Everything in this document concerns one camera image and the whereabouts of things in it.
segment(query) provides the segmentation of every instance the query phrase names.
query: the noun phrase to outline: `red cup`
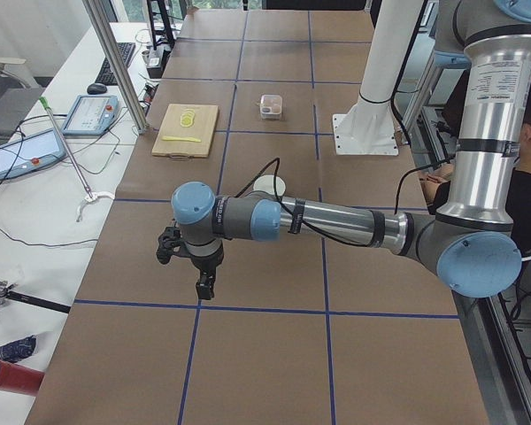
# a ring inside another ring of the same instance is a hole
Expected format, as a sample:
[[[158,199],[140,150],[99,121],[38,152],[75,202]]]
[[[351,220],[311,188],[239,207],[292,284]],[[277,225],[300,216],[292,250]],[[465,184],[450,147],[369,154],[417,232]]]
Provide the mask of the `red cup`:
[[[43,372],[0,360],[0,391],[36,396]]]

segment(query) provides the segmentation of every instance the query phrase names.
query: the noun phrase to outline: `tripod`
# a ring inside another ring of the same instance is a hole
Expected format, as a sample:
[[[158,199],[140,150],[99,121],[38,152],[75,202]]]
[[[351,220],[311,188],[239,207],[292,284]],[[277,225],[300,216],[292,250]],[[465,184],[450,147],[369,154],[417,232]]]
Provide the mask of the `tripod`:
[[[20,303],[37,305],[38,307],[48,308],[61,313],[69,313],[71,310],[69,305],[58,304],[46,299],[20,294],[18,292],[14,292],[12,288],[13,285],[8,286],[8,282],[0,282],[0,305],[4,303],[5,299],[11,299],[13,301],[19,301]]]

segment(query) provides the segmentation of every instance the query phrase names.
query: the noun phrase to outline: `black keyboard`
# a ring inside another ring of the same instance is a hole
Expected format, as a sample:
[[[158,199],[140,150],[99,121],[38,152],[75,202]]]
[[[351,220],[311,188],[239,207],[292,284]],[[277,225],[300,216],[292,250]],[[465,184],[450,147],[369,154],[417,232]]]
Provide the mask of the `black keyboard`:
[[[118,50],[126,66],[130,66],[132,58],[134,57],[135,43],[119,42]],[[107,58],[104,58],[103,65],[100,67],[100,72],[98,73],[95,82],[100,82],[105,86],[116,86],[118,84],[116,82],[116,77],[112,73],[112,69],[110,69],[110,64],[108,63]]]

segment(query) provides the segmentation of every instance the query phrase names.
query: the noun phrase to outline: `cutting board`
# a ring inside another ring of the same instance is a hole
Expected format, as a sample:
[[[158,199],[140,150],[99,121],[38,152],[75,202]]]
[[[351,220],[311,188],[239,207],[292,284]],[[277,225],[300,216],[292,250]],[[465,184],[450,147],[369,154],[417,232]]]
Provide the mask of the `cutting board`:
[[[218,116],[219,107],[215,104],[169,104],[151,154],[208,158]],[[192,118],[192,124],[182,126],[181,121],[189,123],[189,118]],[[192,140],[167,141],[164,137]]]

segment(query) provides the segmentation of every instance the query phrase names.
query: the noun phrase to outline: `white desk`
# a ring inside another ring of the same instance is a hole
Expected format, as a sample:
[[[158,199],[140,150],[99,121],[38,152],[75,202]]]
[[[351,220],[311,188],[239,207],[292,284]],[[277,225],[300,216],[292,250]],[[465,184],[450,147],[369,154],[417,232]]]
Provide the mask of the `white desk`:
[[[145,24],[112,24],[117,41],[136,41],[135,57],[128,71],[138,94],[145,83],[142,76],[147,77],[140,43],[147,42],[149,38],[148,33],[142,31],[145,27]],[[102,48],[91,28],[43,94],[54,113],[67,113],[77,95],[86,93],[103,60]],[[120,106],[125,106],[116,86],[110,86],[108,93],[119,96]],[[44,115],[39,103],[27,116],[37,115]],[[31,135],[50,127],[46,118],[29,121],[22,129]],[[120,138],[116,149],[118,154],[99,175],[85,174],[95,191],[113,193],[124,173],[136,139],[134,122],[129,113],[123,116],[112,132]],[[94,139],[69,139],[73,151],[92,141]],[[98,143],[76,153],[75,157],[87,169],[98,171],[117,142],[115,136],[107,134]],[[51,169],[5,182],[0,187],[0,228],[30,243],[56,244],[95,239],[100,234],[112,201],[103,198],[86,206],[82,222],[77,223],[76,208],[84,196],[84,189],[70,164],[57,164]],[[54,249],[27,247],[0,234],[0,280],[17,283],[17,292],[71,305],[94,247],[95,243]],[[37,335],[34,355],[20,364],[45,370],[65,319],[63,313],[8,301],[0,308],[0,345]],[[0,424],[23,423],[33,402],[32,397],[0,391]]]

